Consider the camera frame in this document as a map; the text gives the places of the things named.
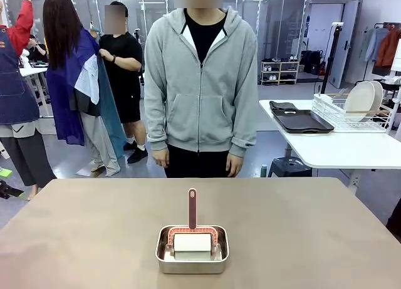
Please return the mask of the person's left hand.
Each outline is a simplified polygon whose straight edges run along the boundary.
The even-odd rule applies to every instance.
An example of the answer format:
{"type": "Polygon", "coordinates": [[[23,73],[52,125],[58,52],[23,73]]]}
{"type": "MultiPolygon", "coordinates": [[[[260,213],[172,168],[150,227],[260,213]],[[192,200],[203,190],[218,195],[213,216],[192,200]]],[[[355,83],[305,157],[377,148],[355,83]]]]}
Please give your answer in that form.
{"type": "Polygon", "coordinates": [[[242,169],[244,159],[228,153],[226,161],[226,172],[228,177],[236,177],[242,169]]]}

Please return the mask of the person's right hand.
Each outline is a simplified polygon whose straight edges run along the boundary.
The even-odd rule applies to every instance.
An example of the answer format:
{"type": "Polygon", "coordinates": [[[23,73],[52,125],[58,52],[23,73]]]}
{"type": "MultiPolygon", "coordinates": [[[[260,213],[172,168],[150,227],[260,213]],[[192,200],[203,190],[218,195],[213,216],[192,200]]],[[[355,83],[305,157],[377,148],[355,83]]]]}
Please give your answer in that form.
{"type": "Polygon", "coordinates": [[[152,156],[155,163],[163,168],[168,167],[169,165],[169,150],[168,148],[162,150],[153,150],[152,156]]]}

